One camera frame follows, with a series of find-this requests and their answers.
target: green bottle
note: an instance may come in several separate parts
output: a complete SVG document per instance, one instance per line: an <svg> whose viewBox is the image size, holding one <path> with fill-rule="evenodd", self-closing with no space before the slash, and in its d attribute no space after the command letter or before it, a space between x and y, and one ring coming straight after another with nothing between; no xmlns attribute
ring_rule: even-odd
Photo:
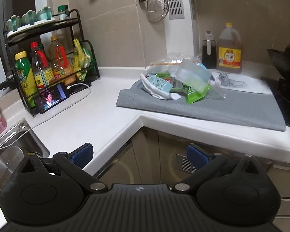
<svg viewBox="0 0 290 232"><path fill-rule="evenodd" d="M27 53L25 51L17 53L15 55L15 60L15 68L20 84L22 85L26 96L29 96L30 94L36 92L38 89L36 88L36 82L34 80L30 61L27 58ZM33 101L33 96L28 98L28 101L31 107L36 106Z"/></svg>

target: spice rack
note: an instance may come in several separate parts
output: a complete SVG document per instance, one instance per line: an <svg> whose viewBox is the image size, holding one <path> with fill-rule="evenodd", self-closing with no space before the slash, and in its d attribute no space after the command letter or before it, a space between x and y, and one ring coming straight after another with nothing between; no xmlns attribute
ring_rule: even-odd
<svg viewBox="0 0 290 232"><path fill-rule="evenodd" d="M77 17L73 18L71 16L72 12L75 12ZM73 76L73 75L77 74L78 72L82 72L84 70L87 70L87 74L86 74L85 80L83 82L81 82L81 83L84 83L84 84L87 84L88 86L91 86L91 83L100 77L99 70L98 70L98 65L97 65L97 62L96 62L95 53L94 53L94 50L93 50L93 46L92 46L90 41L85 40L85 38L84 38L83 27L82 27L82 23L81 23L81 18L80 18L79 12L78 12L77 9L72 9L71 11L69 11L69 13L70 13L70 16L71 16L70 19L65 19L65 20L61 20L61 21L56 21L54 23L44 24L44 25L41 25L41 26L38 26L38 27L34 27L34 28L29 28L28 30L26 30L24 32L20 32L19 34L14 34L14 35L10 36L9 38L7 38L7 31L3 32L4 39L5 39L5 47L6 47L7 57L8 57L9 65L10 65L10 67L12 69L12 74L13 74L14 80L17 82L17 90L18 90L20 98L22 99L22 102L23 102L23 104L25 106L25 109L33 117L35 117L36 114L39 113L39 110L38 110L37 107L31 107L30 106L30 104L28 102L28 98L30 98L32 96L36 96L39 93L41 93L44 90L46 90L47 88L49 88L49 87L51 87L53 85L56 85L59 82L65 80L66 78L68 78L70 76ZM25 94L25 92L22 89L22 86L20 84L20 81L19 81L19 78L18 78L18 75L17 75L17 72L16 72L16 68L15 68L15 59L11 56L10 48L12 46L22 42L22 41L31 39L33 37L36 37L36 36L39 36L39 35L42 35L42 34L45 34L45 33L48 33L48 32L56 31L56 30L59 30L59 29L64 29L64 28L70 28L70 33L71 33L73 47L75 47L74 46L74 42L73 42L74 34L73 34L72 26L77 25L77 24L79 25L80 36L81 36L81 39L79 39L79 41L81 43L87 44L90 47L91 55L92 55L93 60L94 60L93 66L89 66L89 67L87 67L85 69L81 69L81 70L76 71L76 72L74 72L72 74L69 74L68 76L66 76L64 78L61 78L60 80L57 80L54 83L51 83L50 85L48 85L47 87L43 88L42 90L38 90L37 92L26 96L26 94ZM81 91L83 89L86 89L86 88L87 87L84 86L84 85L73 86L73 87L71 87L69 89L69 93L70 93L70 95L72 95L72 94L75 94L75 93L77 93L77 92L79 92L79 91Z"/></svg>

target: gray mat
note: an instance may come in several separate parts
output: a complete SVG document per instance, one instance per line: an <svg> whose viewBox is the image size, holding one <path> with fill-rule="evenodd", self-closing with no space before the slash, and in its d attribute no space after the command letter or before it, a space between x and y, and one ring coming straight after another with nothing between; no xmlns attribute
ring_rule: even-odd
<svg viewBox="0 0 290 232"><path fill-rule="evenodd" d="M272 94L235 90L225 90L225 94L224 100L202 99L193 104L186 103L184 96L174 101L160 100L144 91L139 80L130 89L120 91L116 106L278 131L286 130L284 118Z"/></svg>

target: phone screen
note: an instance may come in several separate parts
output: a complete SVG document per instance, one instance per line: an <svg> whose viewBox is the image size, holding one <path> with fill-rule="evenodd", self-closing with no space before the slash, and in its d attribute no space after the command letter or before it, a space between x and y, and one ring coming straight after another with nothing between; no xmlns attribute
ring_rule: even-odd
<svg viewBox="0 0 290 232"><path fill-rule="evenodd" d="M64 83L60 83L41 92L39 96L35 97L35 103L40 113L44 113L68 97Z"/></svg>

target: charging cable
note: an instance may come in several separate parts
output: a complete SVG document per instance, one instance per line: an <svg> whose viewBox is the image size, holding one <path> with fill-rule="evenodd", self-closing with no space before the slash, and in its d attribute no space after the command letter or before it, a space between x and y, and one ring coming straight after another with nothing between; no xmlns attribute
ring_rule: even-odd
<svg viewBox="0 0 290 232"><path fill-rule="evenodd" d="M84 83L77 83L77 84L70 85L70 86L67 87L67 89L70 89L72 86L75 86L75 85L85 85L85 86L87 87L86 89L89 89L89 93L88 93L85 97L81 98L79 101L82 101L84 98L86 98L86 97L88 97L88 96L90 95L90 93L91 93L91 88L90 88L87 84L84 84ZM79 101L76 101L76 102L73 103L72 105L70 105L70 106L64 108L64 109L63 109L62 111L60 111L58 114L62 113L63 111L65 111L65 110L67 110L67 109L69 109L69 108L72 107L73 105L77 104ZM29 132L29 131L31 131L33 128L36 128L37 126L39 126L39 125L41 125L41 124L44 124L45 122L51 120L53 117L57 116L58 114L56 114L56 115L54 115L54 116L51 116L49 119L43 121L42 123L40 123L40 124L38 124L38 125L36 125L36 126L34 126L34 127L31 127L30 129L28 129L27 131L25 131L22 135L20 135L20 136L19 136L19 137L18 137L18 138L13 142L13 143L11 143L11 144L8 145L8 146L1 147L0 149L4 149L4 148L7 148L7 147L10 147L10 146L13 145L16 141L18 141L22 136L24 136L27 132Z"/></svg>

